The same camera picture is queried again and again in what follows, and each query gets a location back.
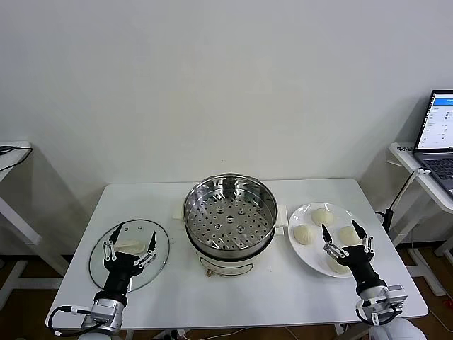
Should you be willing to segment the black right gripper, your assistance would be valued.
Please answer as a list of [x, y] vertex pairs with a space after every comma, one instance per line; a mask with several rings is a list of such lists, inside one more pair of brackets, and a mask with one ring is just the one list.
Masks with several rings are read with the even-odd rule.
[[321, 228], [325, 242], [323, 250], [331, 258], [337, 258], [336, 262], [338, 264], [346, 266], [351, 270], [357, 283], [357, 289], [369, 289], [379, 286], [386, 287], [387, 284], [374, 271], [370, 263], [374, 258], [373, 236], [368, 236], [365, 229], [355, 220], [352, 220], [352, 225], [362, 243], [341, 249], [333, 243], [333, 239], [325, 224], [322, 224]]

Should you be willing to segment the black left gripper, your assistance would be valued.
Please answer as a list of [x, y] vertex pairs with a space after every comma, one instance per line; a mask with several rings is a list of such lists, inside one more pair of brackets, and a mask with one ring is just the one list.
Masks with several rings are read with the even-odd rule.
[[122, 230], [123, 223], [118, 224], [108, 240], [103, 241], [104, 267], [108, 270], [108, 277], [103, 289], [96, 293], [94, 300], [110, 299], [127, 301], [126, 294], [130, 279], [142, 274], [156, 258], [156, 231], [153, 231], [147, 252], [141, 256], [115, 252], [115, 245]]

